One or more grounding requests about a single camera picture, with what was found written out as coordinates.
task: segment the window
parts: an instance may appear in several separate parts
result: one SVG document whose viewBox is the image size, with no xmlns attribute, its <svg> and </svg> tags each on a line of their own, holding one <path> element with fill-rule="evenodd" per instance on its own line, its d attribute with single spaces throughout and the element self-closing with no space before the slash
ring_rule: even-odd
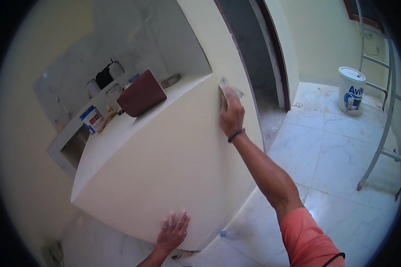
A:
<svg viewBox="0 0 401 267">
<path fill-rule="evenodd" d="M 356 1 L 355 0 L 343 0 L 343 2 L 345 3 L 346 9 L 348 11 L 349 19 L 355 20 L 355 21 L 360 21 Z M 374 11 L 374 8 L 371 5 L 369 5 L 368 1 L 359 0 L 359 2 L 360 2 L 360 7 L 361 7 L 363 23 L 373 26 L 373 27 L 381 30 L 384 33 L 385 30 L 383 28 L 382 23 L 379 20 L 378 15 Z"/>
</svg>

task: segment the baseboard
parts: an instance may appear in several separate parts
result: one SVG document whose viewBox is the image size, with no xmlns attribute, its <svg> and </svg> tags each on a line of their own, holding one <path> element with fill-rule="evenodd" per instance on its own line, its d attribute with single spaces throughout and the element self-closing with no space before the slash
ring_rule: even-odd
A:
<svg viewBox="0 0 401 267">
<path fill-rule="evenodd" d="M 336 87 L 339 87 L 340 83 L 338 79 L 316 77 L 316 76 L 299 75 L 299 79 L 301 83 L 316 83 L 316 84 L 336 86 Z"/>
</svg>

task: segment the sanding block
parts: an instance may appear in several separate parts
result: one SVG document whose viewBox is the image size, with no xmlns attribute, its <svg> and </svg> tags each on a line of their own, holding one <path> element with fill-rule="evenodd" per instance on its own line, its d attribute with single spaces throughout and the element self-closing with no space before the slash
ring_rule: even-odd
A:
<svg viewBox="0 0 401 267">
<path fill-rule="evenodd" d="M 226 79 L 225 77 L 223 77 L 223 78 L 221 78 L 221 81 L 219 82 L 219 88 L 220 88 L 221 93 L 225 96 L 226 99 L 227 99 L 227 96 L 226 96 L 226 94 L 223 92 L 223 87 L 225 87 L 226 85 L 232 87 L 232 88 L 235 90 L 235 92 L 236 92 L 236 94 L 238 95 L 239 99 L 241 99 L 242 96 L 244 96 L 244 93 L 242 93 L 241 90 L 239 90 L 238 88 L 232 86 L 232 85 L 227 81 L 227 79 Z"/>
</svg>

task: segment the wooden door frame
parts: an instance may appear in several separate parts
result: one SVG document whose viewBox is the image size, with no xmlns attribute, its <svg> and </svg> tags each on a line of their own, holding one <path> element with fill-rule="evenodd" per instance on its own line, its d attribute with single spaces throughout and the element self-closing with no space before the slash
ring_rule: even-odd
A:
<svg viewBox="0 0 401 267">
<path fill-rule="evenodd" d="M 245 73 L 246 73 L 247 78 L 248 78 L 248 83 L 250 85 L 251 93 L 252 93 L 252 96 L 253 96 L 253 99 L 254 99 L 254 104 L 256 106 L 257 116 L 258 116 L 257 102 L 255 101 L 255 96 L 254 96 L 254 91 L 253 91 L 253 88 L 252 88 L 251 80 L 250 80 L 250 77 L 249 77 L 249 74 L 248 74 L 247 67 L 246 67 L 245 62 L 244 62 L 244 58 L 242 57 L 242 53 L 241 53 L 241 51 L 239 49 L 238 42 L 236 41 L 235 35 L 232 32 L 232 28 L 230 27 L 230 24 L 226 19 L 226 16 L 225 16 L 225 14 L 224 14 L 221 6 L 220 6 L 219 1 L 218 0 L 214 0 L 214 2 L 216 4 L 217 8 L 219 9 L 221 16 L 223 17 L 223 19 L 224 19 L 224 21 L 225 21 L 225 23 L 227 25 L 227 28 L 229 29 L 230 34 L 232 35 L 233 42 L 235 43 L 236 49 L 237 49 L 238 54 L 239 54 L 239 56 L 241 58 L 242 65 L 243 65 L 243 67 L 245 69 Z M 275 25 L 273 23 L 272 17 L 271 17 L 271 15 L 269 13 L 269 10 L 267 9 L 267 6 L 266 6 L 266 3 L 264 2 L 264 0 L 256 0 L 256 2 L 258 3 L 258 5 L 260 7 L 260 11 L 262 13 L 262 16 L 263 16 L 263 18 L 265 20 L 266 28 L 267 28 L 267 31 L 268 31 L 268 35 L 270 37 L 270 41 L 272 43 L 273 50 L 275 52 L 276 61 L 278 63 L 279 74 L 280 74 L 280 79 L 281 79 L 281 83 L 282 83 L 284 109 L 286 111 L 289 111 L 291 109 L 291 105 L 290 105 L 290 101 L 289 101 L 288 76 L 287 76 L 287 73 L 286 73 L 285 62 L 284 62 L 282 48 L 281 48 L 281 45 L 280 45 L 280 42 L 279 42 L 278 34 L 276 32 Z"/>
<path fill-rule="evenodd" d="M 278 63 L 279 74 L 282 82 L 283 98 L 284 98 L 284 109 L 289 111 L 291 109 L 289 101 L 289 85 L 288 76 L 285 67 L 285 61 L 283 57 L 282 47 L 279 41 L 278 33 L 276 32 L 275 24 L 273 23 L 272 17 L 269 13 L 269 9 L 266 6 L 264 0 L 256 0 L 260 11 L 263 15 L 264 21 L 266 23 L 266 28 L 269 33 L 270 41 L 275 52 L 276 61 Z"/>
</svg>

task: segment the hand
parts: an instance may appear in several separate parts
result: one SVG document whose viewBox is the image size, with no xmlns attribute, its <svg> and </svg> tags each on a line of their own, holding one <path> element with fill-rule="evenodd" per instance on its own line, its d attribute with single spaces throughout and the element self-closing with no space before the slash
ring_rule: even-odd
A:
<svg viewBox="0 0 401 267">
<path fill-rule="evenodd" d="M 220 127 L 227 137 L 242 128 L 245 109 L 233 87 L 226 85 L 222 88 L 227 100 L 221 97 L 223 106 L 220 112 Z"/>
<path fill-rule="evenodd" d="M 172 212 L 168 219 L 163 220 L 162 230 L 157 236 L 157 245 L 155 249 L 159 249 L 167 255 L 173 249 L 178 247 L 186 238 L 187 226 L 190 221 L 190 215 L 183 211 L 180 214 L 178 222 L 175 222 L 175 213 Z"/>
</svg>

